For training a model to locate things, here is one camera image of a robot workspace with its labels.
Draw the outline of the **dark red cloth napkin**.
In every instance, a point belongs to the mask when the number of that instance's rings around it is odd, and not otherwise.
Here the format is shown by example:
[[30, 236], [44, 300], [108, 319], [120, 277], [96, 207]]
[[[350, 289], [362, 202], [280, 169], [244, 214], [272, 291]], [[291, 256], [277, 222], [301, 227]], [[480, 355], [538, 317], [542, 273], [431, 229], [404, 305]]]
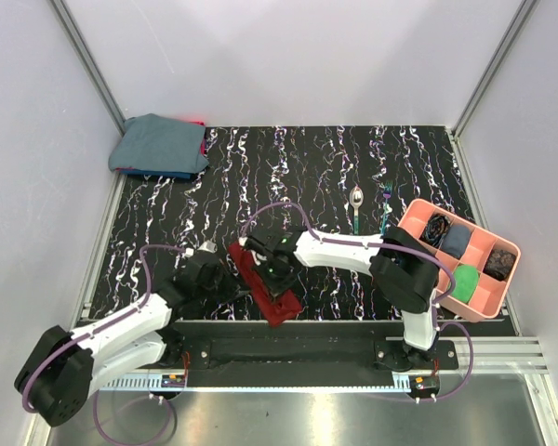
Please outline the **dark red cloth napkin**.
[[277, 297], [273, 297], [271, 288], [263, 282], [254, 270], [254, 257], [249, 251], [235, 242], [228, 247], [228, 253], [241, 278], [250, 289], [262, 316], [271, 327], [279, 326], [284, 321], [297, 318], [302, 312], [302, 305], [290, 289], [282, 292]]

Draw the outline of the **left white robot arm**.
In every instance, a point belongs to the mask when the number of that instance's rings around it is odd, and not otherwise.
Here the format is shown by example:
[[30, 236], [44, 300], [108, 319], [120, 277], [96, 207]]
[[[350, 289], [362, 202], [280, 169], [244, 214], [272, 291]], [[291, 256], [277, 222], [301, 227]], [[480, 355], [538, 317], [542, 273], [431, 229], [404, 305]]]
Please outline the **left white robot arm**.
[[23, 409], [60, 426], [94, 393], [136, 369], [170, 371], [199, 363], [203, 354], [177, 321], [197, 316], [206, 301], [225, 305], [248, 293], [243, 279], [205, 252], [102, 320], [71, 331], [59, 325], [47, 329], [14, 382]]

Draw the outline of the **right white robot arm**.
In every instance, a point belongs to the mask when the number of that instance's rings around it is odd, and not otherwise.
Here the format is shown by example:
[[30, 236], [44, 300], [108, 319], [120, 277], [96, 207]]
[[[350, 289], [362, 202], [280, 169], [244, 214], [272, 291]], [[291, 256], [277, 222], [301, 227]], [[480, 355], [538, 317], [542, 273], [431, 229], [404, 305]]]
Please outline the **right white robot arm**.
[[404, 324], [402, 345], [384, 348], [378, 364], [395, 372], [433, 367], [439, 335], [432, 304], [440, 267], [407, 231], [359, 236], [257, 230], [241, 237], [239, 246], [271, 303], [287, 296], [304, 268], [344, 269], [370, 277], [378, 295], [400, 311]]

